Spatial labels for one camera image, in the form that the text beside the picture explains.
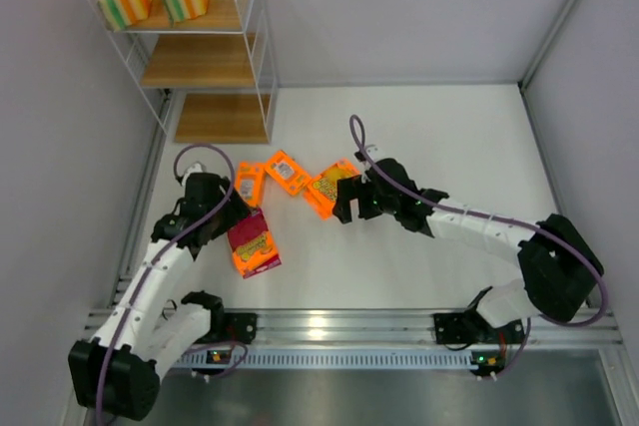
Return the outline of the yellow smiley sponge orange box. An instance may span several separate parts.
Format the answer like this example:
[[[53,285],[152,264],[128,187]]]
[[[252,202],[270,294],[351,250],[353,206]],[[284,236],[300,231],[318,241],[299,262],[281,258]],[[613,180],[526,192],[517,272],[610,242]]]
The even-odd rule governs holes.
[[[340,159],[311,179],[303,191],[304,199],[321,219],[328,219],[336,202],[337,182],[358,174],[348,159]]]

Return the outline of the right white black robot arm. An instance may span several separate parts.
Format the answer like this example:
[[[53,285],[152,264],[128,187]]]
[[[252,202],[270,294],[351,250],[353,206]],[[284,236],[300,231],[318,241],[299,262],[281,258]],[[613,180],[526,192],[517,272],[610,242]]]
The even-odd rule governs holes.
[[[567,217],[553,213],[529,223],[475,211],[444,191],[419,188],[394,159],[337,181],[332,213],[340,222],[351,222],[352,203],[361,219],[389,214],[410,232],[459,242],[517,269],[518,277],[484,288],[469,306],[493,328],[535,316],[571,326],[590,293],[603,284],[603,265]]]

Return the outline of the pink sponge orange box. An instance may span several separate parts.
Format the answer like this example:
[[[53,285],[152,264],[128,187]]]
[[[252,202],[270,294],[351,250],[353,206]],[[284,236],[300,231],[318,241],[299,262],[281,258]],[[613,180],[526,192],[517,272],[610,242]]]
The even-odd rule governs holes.
[[[227,232],[232,262],[244,279],[282,264],[280,252],[264,212],[253,209]]]

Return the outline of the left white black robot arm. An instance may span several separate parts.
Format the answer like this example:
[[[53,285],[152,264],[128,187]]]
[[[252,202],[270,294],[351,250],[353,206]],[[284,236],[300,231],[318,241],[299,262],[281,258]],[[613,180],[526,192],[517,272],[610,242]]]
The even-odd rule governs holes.
[[[97,415],[144,419],[167,372],[194,344],[236,341],[222,299],[202,290],[185,293],[174,314],[160,319],[203,247],[251,213],[226,177],[195,172],[180,180],[184,193],[156,222],[121,300],[91,338],[69,352],[75,398]]]

